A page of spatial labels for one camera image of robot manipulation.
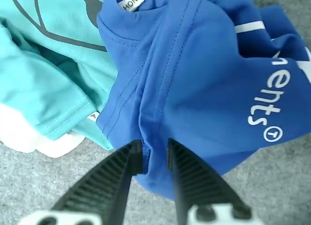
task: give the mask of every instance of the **clothing label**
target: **clothing label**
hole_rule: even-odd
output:
[[[136,10],[145,0],[123,0],[119,2],[119,6],[126,11],[132,12]]]
[[[87,118],[91,121],[96,122],[97,118],[99,117],[99,112],[93,112],[91,115],[89,115]]]

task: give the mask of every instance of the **gray logo print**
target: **gray logo print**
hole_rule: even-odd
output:
[[[77,39],[72,39],[72,38],[68,38],[65,36],[61,36],[55,33],[52,33],[50,31],[48,31],[48,29],[45,26],[44,20],[42,19],[42,15],[40,13],[40,9],[39,9],[39,1],[38,0],[34,0],[35,1],[35,10],[36,13],[38,15],[39,18],[39,23],[37,23],[36,21],[34,21],[34,19],[27,13],[27,11],[22,7],[22,5],[20,4],[20,2],[18,0],[12,0],[14,5],[16,6],[16,8],[45,36],[47,36],[48,38],[54,39],[56,41],[59,42],[63,42],[63,43],[68,43],[68,44],[72,44],[72,45],[76,45],[76,46],[81,46],[81,47],[85,47],[85,48],[89,48],[89,49],[94,49],[94,50],[99,50],[99,51],[103,51],[103,52],[107,52],[106,48],[102,45],[96,45],[96,44],[92,44],[92,43],[88,43],[85,41],[81,41],[81,40],[77,40]],[[97,23],[96,23],[96,15],[97,13],[101,10],[102,7],[102,2],[99,0],[84,0],[86,3],[86,13],[87,16],[91,22],[91,25],[94,25],[95,27],[97,27]]]

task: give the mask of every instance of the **stitching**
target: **stitching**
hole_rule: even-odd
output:
[[[202,2],[202,0],[201,0],[200,3],[198,4],[197,9],[196,9],[196,11],[195,11],[195,14],[194,14],[194,16],[193,16],[193,19],[192,19],[192,22],[191,22],[191,26],[190,26],[190,28],[189,28],[190,30],[191,30],[191,28],[192,28],[192,26],[193,26],[193,22],[194,22],[194,19],[195,19],[197,13],[198,13],[198,10],[199,10],[199,7],[200,7],[201,2]],[[160,127],[161,127],[161,125],[162,125],[162,118],[163,118],[163,115],[164,115],[164,107],[165,107],[165,104],[166,104],[166,100],[167,100],[167,97],[168,97],[168,95],[169,95],[169,92],[170,92],[170,89],[171,89],[171,86],[172,86],[172,83],[173,83],[173,79],[174,79],[174,76],[175,76],[175,72],[176,72],[176,69],[177,69],[177,65],[178,65],[178,62],[179,62],[179,60],[180,60],[181,54],[182,54],[183,51],[184,51],[184,47],[185,47],[185,44],[186,44],[186,40],[188,39],[188,36],[189,36],[189,32],[188,32],[188,34],[187,34],[187,36],[186,36],[186,38],[185,38],[185,40],[184,40],[183,46],[182,46],[181,51],[180,51],[180,53],[179,53],[178,60],[176,61],[176,64],[175,64],[175,67],[174,67],[174,70],[173,70],[173,74],[172,74],[172,77],[171,77],[171,80],[170,80],[170,83],[169,83],[169,87],[168,87],[168,90],[167,90],[166,95],[165,95],[164,104],[163,104],[161,116],[160,116],[160,119],[159,119],[160,122],[159,122],[159,125],[158,125],[158,130],[160,129]]]
[[[82,100],[84,100],[86,98],[86,96],[82,97],[81,99],[79,99],[77,102],[75,102],[70,108],[68,108],[64,113],[62,113],[61,115],[59,115],[51,124],[49,124],[48,126],[46,126],[43,130],[47,130],[48,128],[50,128],[52,125],[54,125],[62,116],[66,115],[67,113],[70,112],[70,110],[72,110],[79,102],[81,102]]]
[[[167,65],[168,65],[168,63],[169,63],[171,54],[172,54],[172,52],[173,52],[173,48],[174,48],[174,46],[175,46],[175,42],[176,42],[177,36],[178,36],[178,34],[179,34],[180,28],[181,28],[181,24],[183,23],[183,20],[184,20],[184,18],[185,18],[186,10],[187,10],[187,8],[188,8],[189,3],[190,3],[190,0],[188,0],[187,6],[186,6],[186,8],[185,8],[185,10],[184,10],[184,15],[183,15],[183,17],[182,17],[182,19],[181,19],[181,21],[180,21],[180,23],[179,23],[178,31],[177,31],[177,33],[176,33],[176,35],[175,35],[175,38],[174,38],[174,40],[173,40],[173,44],[172,44],[172,47],[171,47],[169,56],[168,56],[167,61],[166,61],[166,63],[165,63],[165,69],[164,69],[164,72],[163,72],[163,74],[162,74],[161,83],[160,83],[160,86],[159,86],[159,89],[158,89],[157,95],[156,95],[156,100],[155,100],[155,106],[154,106],[154,111],[153,111],[152,123],[155,122],[155,111],[156,111],[156,106],[157,106],[157,104],[158,104],[160,89],[161,89],[161,86],[162,86],[162,83],[163,83],[163,79],[164,79],[165,72],[166,72],[166,70],[167,70]],[[156,132],[156,131],[155,131],[155,128],[153,127],[152,138],[151,138],[151,140],[153,140],[153,141],[154,141],[154,138],[155,138],[155,132]]]
[[[112,128],[111,128],[110,131],[108,132],[107,138],[109,137],[110,133],[112,132],[112,130],[113,130],[114,127],[116,126],[116,124],[117,124],[117,122],[118,122],[118,120],[119,120],[119,118],[120,118],[122,109],[124,108],[124,106],[126,105],[126,103],[129,101],[129,99],[132,97],[132,95],[133,95],[134,92],[136,91],[136,88],[137,88],[137,87],[135,87],[135,88],[132,90],[131,94],[129,95],[129,97],[127,98],[127,100],[124,102],[124,104],[123,104],[122,107],[120,108],[119,113],[118,113],[118,117],[117,117],[115,123],[113,124]]]
[[[146,31],[146,33],[142,36],[141,40],[139,40],[139,43],[150,33],[153,32],[153,29],[156,28],[157,24],[152,28],[151,31]],[[135,64],[136,62],[138,61],[138,56],[136,55],[135,57]],[[123,91],[121,92],[121,94],[116,98],[116,102],[115,102],[115,105],[114,105],[114,109],[110,115],[110,117],[107,119],[107,122],[105,123],[104,127],[102,128],[102,132],[104,132],[104,129],[107,127],[108,123],[111,121],[112,119],[112,116],[115,114],[115,111],[116,111],[116,108],[117,108],[117,102],[119,100],[119,98],[123,95],[123,93],[125,92],[125,90],[127,89],[127,87],[129,86],[129,84],[133,81],[134,77],[141,71],[142,67],[144,66],[144,62],[141,63],[140,65],[140,68],[136,70],[136,72],[133,74],[132,78],[130,79],[130,81],[128,82],[128,84],[123,88]]]
[[[122,92],[118,95],[118,97],[116,98],[116,102],[115,102],[115,106],[113,108],[113,111],[109,117],[109,119],[107,120],[107,122],[105,123],[102,131],[104,131],[104,129],[107,127],[108,123],[110,122],[112,116],[115,114],[115,111],[117,109],[117,102],[119,100],[119,98],[123,95],[123,93],[125,92],[125,90],[127,89],[127,87],[129,86],[129,84],[133,81],[133,79],[135,78],[135,76],[139,73],[139,71],[141,70],[143,64],[141,64],[140,68],[136,70],[136,72],[134,73],[134,75],[132,76],[132,78],[130,79],[130,81],[128,82],[128,84],[123,88]]]
[[[57,126],[53,131],[51,131],[48,135],[54,133],[57,129],[59,129],[61,126],[63,126],[68,120],[70,120],[72,117],[74,117],[78,112],[80,112],[82,109],[84,109],[86,106],[88,106],[91,102],[86,103],[83,107],[81,107],[79,110],[77,110],[74,114],[72,114],[68,119],[66,119],[63,123],[61,123],[59,126]]]
[[[124,45],[124,46],[128,46],[128,47],[134,47],[135,46],[135,44],[125,44],[125,43],[122,43],[122,42],[120,42],[120,41],[118,41],[118,40],[115,40],[113,37],[111,37],[108,33],[106,33],[106,32],[104,32],[104,34],[109,38],[109,39],[111,39],[112,41],[114,41],[114,42],[116,42],[116,43],[118,43],[118,44],[121,44],[121,45]]]

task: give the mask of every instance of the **small logo tag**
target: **small logo tag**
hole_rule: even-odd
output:
[[[99,117],[99,112],[93,112],[91,115],[89,115],[87,118],[91,121],[96,122],[97,118]]]

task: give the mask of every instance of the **neck label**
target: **neck label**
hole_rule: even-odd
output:
[[[123,0],[118,4],[126,11],[132,12],[136,10],[145,0]]]

